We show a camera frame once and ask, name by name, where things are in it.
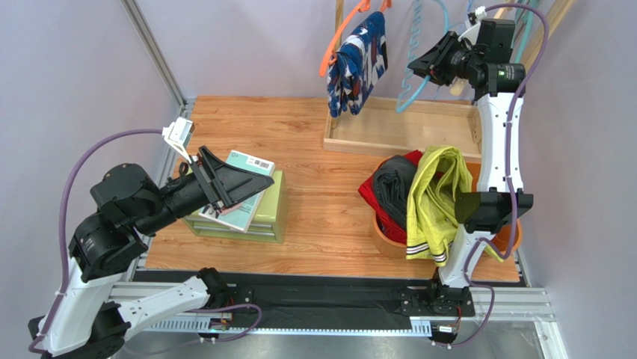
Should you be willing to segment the light blue hanger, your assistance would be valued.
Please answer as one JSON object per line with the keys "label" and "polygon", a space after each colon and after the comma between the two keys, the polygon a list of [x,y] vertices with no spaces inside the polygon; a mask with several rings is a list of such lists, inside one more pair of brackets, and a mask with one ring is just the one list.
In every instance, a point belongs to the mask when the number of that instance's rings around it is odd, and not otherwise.
{"label": "light blue hanger", "polygon": [[[440,6],[443,16],[443,32],[446,33],[451,28],[448,8],[444,1],[434,0],[434,3]],[[411,19],[410,37],[408,43],[409,47],[407,51],[408,63],[416,60],[416,51],[419,49],[419,36],[422,32],[422,19],[424,14],[423,4],[423,1],[413,2],[413,15]],[[396,100],[395,111],[397,114],[406,112],[409,107],[419,98],[420,94],[427,87],[430,81],[430,76],[425,76],[420,84],[417,86],[417,88],[413,90],[412,85],[410,84],[410,80],[414,76],[415,72],[406,64],[404,67],[404,77],[401,81],[401,92],[398,94]]]}

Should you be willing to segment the blue patterned trousers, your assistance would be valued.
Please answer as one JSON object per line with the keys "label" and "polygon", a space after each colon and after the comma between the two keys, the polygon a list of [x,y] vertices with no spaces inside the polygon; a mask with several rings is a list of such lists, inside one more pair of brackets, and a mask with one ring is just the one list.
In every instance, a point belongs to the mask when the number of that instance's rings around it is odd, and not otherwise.
{"label": "blue patterned trousers", "polygon": [[327,69],[330,116],[358,115],[388,68],[386,21],[380,11],[366,17],[336,51]]}

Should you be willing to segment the orange hanger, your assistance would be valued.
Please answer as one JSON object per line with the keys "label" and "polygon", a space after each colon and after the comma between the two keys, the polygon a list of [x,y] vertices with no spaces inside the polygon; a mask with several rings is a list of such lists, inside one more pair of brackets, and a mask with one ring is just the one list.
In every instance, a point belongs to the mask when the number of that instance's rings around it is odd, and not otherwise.
{"label": "orange hanger", "polygon": [[329,83],[337,79],[376,81],[389,68],[385,13],[391,1],[371,11],[370,1],[360,1],[337,22],[335,34],[319,65],[319,75]]}

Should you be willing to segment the yellow-green trousers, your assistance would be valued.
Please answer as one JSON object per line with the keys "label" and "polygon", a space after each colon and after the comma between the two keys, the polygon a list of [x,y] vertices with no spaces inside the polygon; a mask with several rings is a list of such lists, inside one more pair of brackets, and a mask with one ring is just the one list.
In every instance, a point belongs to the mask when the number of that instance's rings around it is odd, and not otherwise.
{"label": "yellow-green trousers", "polygon": [[459,194],[472,191],[472,184],[473,176],[457,147],[426,148],[407,196],[406,259],[447,264],[459,227],[456,200]]}

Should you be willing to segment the black trousers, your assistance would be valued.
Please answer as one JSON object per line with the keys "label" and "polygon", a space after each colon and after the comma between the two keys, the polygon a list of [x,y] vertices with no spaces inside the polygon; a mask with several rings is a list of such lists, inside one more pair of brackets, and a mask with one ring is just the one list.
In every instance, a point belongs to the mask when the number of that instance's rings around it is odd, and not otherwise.
{"label": "black trousers", "polygon": [[403,230],[407,229],[407,197],[417,166],[404,156],[393,156],[372,175],[372,190],[380,208]]}

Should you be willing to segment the red trousers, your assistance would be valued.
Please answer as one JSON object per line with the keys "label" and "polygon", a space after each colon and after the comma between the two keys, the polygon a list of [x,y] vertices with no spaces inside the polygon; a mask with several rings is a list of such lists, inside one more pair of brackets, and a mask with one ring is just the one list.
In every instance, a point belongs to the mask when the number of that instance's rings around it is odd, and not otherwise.
{"label": "red trousers", "polygon": [[402,245],[407,243],[407,198],[421,158],[418,150],[391,156],[358,188],[384,235]]}

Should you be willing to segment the beige hanger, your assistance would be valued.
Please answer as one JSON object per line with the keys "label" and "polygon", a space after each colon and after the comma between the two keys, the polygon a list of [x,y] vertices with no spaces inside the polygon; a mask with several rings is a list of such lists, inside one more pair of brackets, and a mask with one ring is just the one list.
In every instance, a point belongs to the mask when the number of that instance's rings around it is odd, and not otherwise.
{"label": "beige hanger", "polygon": [[[497,10],[497,12],[490,17],[494,19],[504,19],[508,16],[508,13],[512,11],[512,7],[502,7]],[[453,81],[452,86],[450,87],[450,94],[454,96],[460,96],[464,92],[464,88],[467,86],[467,80],[456,79]]]}

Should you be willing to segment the blue wire hanger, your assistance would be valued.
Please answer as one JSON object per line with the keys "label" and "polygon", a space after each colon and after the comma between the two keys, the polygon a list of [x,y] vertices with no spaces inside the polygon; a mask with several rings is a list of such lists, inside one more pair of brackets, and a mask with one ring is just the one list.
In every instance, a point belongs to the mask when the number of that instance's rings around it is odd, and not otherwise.
{"label": "blue wire hanger", "polygon": [[457,28],[458,26],[460,26],[460,29],[457,30],[458,34],[464,33],[465,29],[467,28],[466,23],[467,23],[468,13],[470,13],[472,9],[474,8],[474,4],[475,4],[474,0],[468,0],[466,4],[466,9],[464,11],[463,21],[452,26],[452,28]]}

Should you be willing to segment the teal hanger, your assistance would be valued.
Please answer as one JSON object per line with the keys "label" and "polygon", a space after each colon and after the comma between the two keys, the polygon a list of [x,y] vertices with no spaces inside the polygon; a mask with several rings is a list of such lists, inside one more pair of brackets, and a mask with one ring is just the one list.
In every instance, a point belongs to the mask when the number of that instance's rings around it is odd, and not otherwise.
{"label": "teal hanger", "polygon": [[529,42],[529,37],[531,34],[531,30],[533,28],[534,18],[535,18],[535,14],[533,12],[529,12],[521,8],[516,9],[514,19],[517,26],[520,27],[520,29],[517,30],[515,35],[515,40],[517,41],[517,52],[514,59],[515,63],[520,63],[522,55]]}

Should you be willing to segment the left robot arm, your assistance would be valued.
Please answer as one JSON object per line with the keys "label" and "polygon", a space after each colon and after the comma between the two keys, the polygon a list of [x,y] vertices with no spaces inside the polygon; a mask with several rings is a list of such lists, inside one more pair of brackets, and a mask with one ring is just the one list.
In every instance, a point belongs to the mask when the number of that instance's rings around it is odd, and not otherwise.
{"label": "left robot arm", "polygon": [[229,209],[274,184],[272,177],[229,165],[201,147],[158,187],[140,166],[109,170],[90,191],[97,209],[77,226],[68,247],[69,283],[29,330],[43,358],[108,358],[139,332],[188,311],[219,310],[229,288],[214,268],[133,301],[110,300],[116,282],[147,252],[154,236],[192,212]]}

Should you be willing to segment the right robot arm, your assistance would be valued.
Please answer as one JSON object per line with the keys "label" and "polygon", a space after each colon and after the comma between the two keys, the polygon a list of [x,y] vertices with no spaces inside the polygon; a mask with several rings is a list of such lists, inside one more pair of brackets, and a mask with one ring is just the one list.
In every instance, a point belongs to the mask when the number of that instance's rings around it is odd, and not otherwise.
{"label": "right robot arm", "polygon": [[408,68],[440,86],[466,81],[475,92],[481,121],[481,172],[475,191],[460,190],[454,215],[458,231],[447,263],[431,279],[427,305],[440,315],[470,303],[473,269],[491,248],[508,258],[516,242],[517,220],[534,197],[523,189],[519,169],[519,122],[526,83],[532,74],[511,62],[516,24],[508,19],[476,21],[463,34],[447,32]]}

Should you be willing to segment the pink cube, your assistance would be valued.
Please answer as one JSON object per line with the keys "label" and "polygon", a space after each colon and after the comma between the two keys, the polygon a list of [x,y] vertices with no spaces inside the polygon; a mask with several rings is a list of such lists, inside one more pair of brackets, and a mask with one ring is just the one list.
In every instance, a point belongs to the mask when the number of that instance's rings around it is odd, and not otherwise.
{"label": "pink cube", "polygon": [[232,211],[235,211],[235,210],[237,210],[237,209],[240,209],[240,208],[241,208],[241,206],[242,206],[242,202],[237,203],[237,204],[235,204],[235,205],[233,205],[233,206],[229,206],[229,207],[224,207],[224,208],[221,208],[221,209],[217,209],[217,210],[215,211],[215,214],[216,214],[216,215],[226,215],[227,213],[230,213],[230,212],[232,212]]}

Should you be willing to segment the teal book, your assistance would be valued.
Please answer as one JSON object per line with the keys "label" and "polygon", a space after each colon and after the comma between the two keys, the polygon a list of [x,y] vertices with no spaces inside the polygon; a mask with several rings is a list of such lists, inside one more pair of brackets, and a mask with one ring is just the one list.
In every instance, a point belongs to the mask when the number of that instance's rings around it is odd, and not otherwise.
{"label": "teal book", "polygon": [[[226,163],[250,172],[269,176],[272,175],[275,170],[275,164],[273,162],[237,150],[230,152]],[[231,230],[246,233],[264,194],[265,192],[261,191],[244,200],[242,203],[221,212],[215,211],[210,205],[207,205],[194,214],[198,219],[211,221],[228,227]]]}

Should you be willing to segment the green box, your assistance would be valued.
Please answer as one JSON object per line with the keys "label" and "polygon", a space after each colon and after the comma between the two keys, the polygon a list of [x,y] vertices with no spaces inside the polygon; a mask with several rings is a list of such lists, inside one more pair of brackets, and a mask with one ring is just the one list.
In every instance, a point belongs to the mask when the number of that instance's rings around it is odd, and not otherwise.
{"label": "green box", "polygon": [[194,212],[183,218],[182,222],[196,236],[281,244],[285,236],[289,209],[288,189],[282,171],[275,170],[272,178],[274,184],[264,191],[265,194],[246,233],[198,219]]}

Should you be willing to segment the wooden clothes rack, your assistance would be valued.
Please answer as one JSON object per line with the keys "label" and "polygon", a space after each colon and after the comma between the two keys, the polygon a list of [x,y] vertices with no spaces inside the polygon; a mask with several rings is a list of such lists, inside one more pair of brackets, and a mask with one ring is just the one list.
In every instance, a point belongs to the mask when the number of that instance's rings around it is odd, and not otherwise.
{"label": "wooden clothes rack", "polygon": [[407,63],[415,59],[419,40],[440,36],[449,22],[444,4],[399,2],[404,19],[390,36],[390,69],[380,86],[357,115],[349,112],[327,117],[322,146],[325,150],[365,156],[391,157],[429,145],[452,145],[469,162],[481,160],[481,123],[476,108],[462,99],[439,100],[435,87],[410,74]]}

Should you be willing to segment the orange plastic basket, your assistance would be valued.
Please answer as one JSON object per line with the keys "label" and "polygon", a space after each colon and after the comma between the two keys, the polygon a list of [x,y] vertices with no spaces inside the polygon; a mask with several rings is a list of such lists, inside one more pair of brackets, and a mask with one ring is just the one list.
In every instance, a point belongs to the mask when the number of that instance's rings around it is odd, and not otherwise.
{"label": "orange plastic basket", "polygon": [[[475,162],[467,162],[467,167],[470,173],[473,176],[473,184],[472,189],[475,190],[477,186],[478,176],[480,172],[481,165]],[[379,216],[379,212],[376,212],[376,207],[378,204],[374,204],[371,206],[372,210],[372,228],[373,234],[371,235],[372,242],[374,243],[377,250],[383,255],[393,258],[393,259],[405,259],[405,250],[406,250],[406,234],[401,233],[400,230],[396,230],[393,228],[387,229],[384,226],[384,222],[381,221],[381,217]],[[511,225],[505,225],[499,233],[497,233],[491,241],[497,246],[497,248],[505,253],[506,246],[508,244],[508,240],[510,239],[510,229]],[[394,239],[403,239],[403,242],[396,242]],[[523,228],[520,223],[520,219],[517,220],[517,232],[514,240],[514,245],[512,250],[517,250],[523,241]]]}

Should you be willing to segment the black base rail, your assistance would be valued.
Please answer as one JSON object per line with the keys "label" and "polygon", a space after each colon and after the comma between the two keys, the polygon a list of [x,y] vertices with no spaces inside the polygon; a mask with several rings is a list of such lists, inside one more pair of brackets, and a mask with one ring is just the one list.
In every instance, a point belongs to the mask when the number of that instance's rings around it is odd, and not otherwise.
{"label": "black base rail", "polygon": [[546,292],[521,286],[472,288],[463,301],[433,301],[426,281],[232,274],[230,313],[180,313],[152,331],[428,337],[438,325],[551,322]]}

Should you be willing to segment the aluminium frame post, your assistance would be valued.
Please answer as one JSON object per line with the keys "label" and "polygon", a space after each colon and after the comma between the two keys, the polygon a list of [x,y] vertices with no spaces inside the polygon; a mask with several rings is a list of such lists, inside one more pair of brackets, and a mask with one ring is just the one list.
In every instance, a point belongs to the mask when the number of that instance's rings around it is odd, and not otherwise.
{"label": "aluminium frame post", "polygon": [[166,61],[160,49],[160,46],[153,35],[150,25],[145,19],[140,5],[135,0],[122,0],[121,3],[124,6],[125,11],[128,13],[129,18],[131,19],[136,31],[138,32],[142,43],[146,47],[151,59],[153,60],[153,63],[155,64],[160,77],[165,83],[169,94],[173,98],[176,107],[180,111],[184,110],[187,105],[187,99],[185,98],[185,95],[178,85],[173,72],[170,70],[169,64]]}

